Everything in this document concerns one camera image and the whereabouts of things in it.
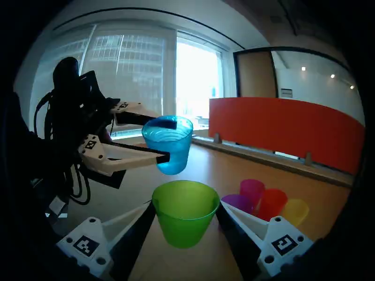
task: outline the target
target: orange plastic cup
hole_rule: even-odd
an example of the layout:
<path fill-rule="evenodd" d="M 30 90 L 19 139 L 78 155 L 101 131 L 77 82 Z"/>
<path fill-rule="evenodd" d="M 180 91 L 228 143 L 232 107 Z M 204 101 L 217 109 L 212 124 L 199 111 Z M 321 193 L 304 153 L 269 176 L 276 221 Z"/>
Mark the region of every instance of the orange plastic cup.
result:
<path fill-rule="evenodd" d="M 257 217 L 270 221 L 271 218 L 280 214 L 288 201 L 286 194 L 279 189 L 266 189 L 259 206 Z"/>

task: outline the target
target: ceiling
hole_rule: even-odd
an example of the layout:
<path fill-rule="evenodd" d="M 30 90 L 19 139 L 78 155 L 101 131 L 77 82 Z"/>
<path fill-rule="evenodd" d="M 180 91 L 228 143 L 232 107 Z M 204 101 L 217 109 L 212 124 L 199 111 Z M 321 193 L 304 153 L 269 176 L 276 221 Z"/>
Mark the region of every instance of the ceiling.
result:
<path fill-rule="evenodd" d="M 268 18 L 271 24 L 289 25 L 295 36 L 311 36 L 338 47 L 322 21 L 317 19 L 300 0 L 240 0 L 240 2 L 258 17 Z"/>
<path fill-rule="evenodd" d="M 275 68 L 287 68 L 301 71 L 301 67 L 306 67 L 306 71 L 319 73 L 330 77 L 335 75 L 335 79 L 340 79 L 348 84 L 354 84 L 354 78 L 350 73 L 329 59 L 303 52 L 277 51 L 272 52 Z"/>

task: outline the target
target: table surface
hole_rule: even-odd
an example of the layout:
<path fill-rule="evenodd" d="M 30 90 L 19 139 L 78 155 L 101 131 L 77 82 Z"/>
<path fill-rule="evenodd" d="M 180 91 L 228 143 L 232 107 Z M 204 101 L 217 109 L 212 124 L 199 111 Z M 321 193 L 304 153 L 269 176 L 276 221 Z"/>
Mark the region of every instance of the table surface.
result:
<path fill-rule="evenodd" d="M 247 178 L 262 181 L 266 188 L 278 188 L 288 198 L 306 201 L 310 213 L 298 229 L 313 241 L 329 232 L 349 194 L 344 187 L 192 145 L 187 167 L 178 175 L 167 176 L 156 166 L 149 166 L 128 170 L 118 190 L 90 181 L 91 202 L 87 206 L 70 202 L 68 218 L 54 227 L 66 235 L 90 216 L 105 222 L 147 202 L 156 187 L 172 180 L 199 181 L 223 197 L 238 194 L 240 182 Z M 129 279 L 241 280 L 241 274 L 224 234 L 218 230 L 216 216 L 201 241 L 184 250 L 165 241 L 155 217 Z"/>
<path fill-rule="evenodd" d="M 155 217 L 128 280 L 237 281 L 242 276 L 216 216 L 201 241 L 189 249 L 169 245 Z"/>

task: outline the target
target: white wall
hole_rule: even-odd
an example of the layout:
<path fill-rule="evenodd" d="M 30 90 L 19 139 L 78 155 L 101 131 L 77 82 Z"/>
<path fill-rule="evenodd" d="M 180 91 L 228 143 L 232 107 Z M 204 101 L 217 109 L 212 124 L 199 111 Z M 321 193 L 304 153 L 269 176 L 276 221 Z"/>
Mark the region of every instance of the white wall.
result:
<path fill-rule="evenodd" d="M 29 115 L 32 116 L 35 110 L 35 108 L 30 108 L 30 97 L 32 83 L 41 55 L 51 41 L 51 38 L 66 29 L 102 20 L 149 20 L 155 23 L 165 22 L 172 28 L 176 27 L 191 34 L 202 36 L 205 39 L 210 38 L 213 43 L 226 46 L 230 52 L 241 50 L 235 43 L 200 24 L 173 15 L 150 11 L 119 10 L 102 12 L 80 18 L 53 31 L 54 27 L 75 16 L 113 7 L 147 7 L 160 9 L 207 24 L 237 41 L 245 48 L 269 45 L 263 35 L 248 19 L 225 4 L 222 0 L 75 0 L 63 9 L 41 33 L 30 49 L 18 73 L 14 88 L 20 97 L 22 116 L 27 124 L 32 123 L 32 119 L 29 120 Z"/>
<path fill-rule="evenodd" d="M 362 103 L 355 89 L 339 79 L 309 71 L 276 69 L 277 86 L 292 89 L 293 99 L 339 110 L 365 125 Z"/>

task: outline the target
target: red partition panel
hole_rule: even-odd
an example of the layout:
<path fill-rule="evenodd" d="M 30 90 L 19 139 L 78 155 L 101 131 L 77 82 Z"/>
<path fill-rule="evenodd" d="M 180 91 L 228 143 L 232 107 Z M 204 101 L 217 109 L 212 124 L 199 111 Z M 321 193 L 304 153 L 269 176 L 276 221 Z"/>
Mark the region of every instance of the red partition panel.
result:
<path fill-rule="evenodd" d="M 365 128 L 335 109 L 290 99 L 235 97 L 210 100 L 209 136 L 305 157 L 355 174 Z"/>

